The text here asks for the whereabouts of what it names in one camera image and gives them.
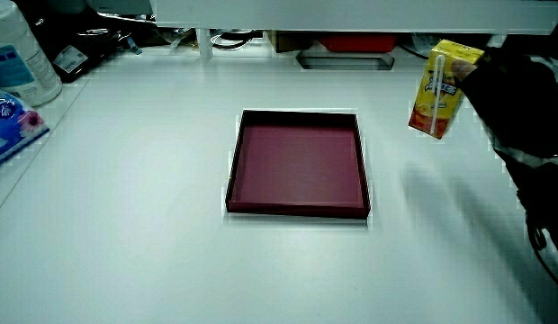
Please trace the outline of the person's right hand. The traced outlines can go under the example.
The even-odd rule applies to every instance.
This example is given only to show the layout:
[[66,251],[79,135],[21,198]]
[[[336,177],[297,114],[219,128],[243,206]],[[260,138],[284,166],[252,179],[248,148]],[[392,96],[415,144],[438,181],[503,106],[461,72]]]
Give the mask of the person's right hand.
[[487,48],[478,62],[456,59],[450,68],[499,144],[538,158],[558,158],[558,84],[548,66]]

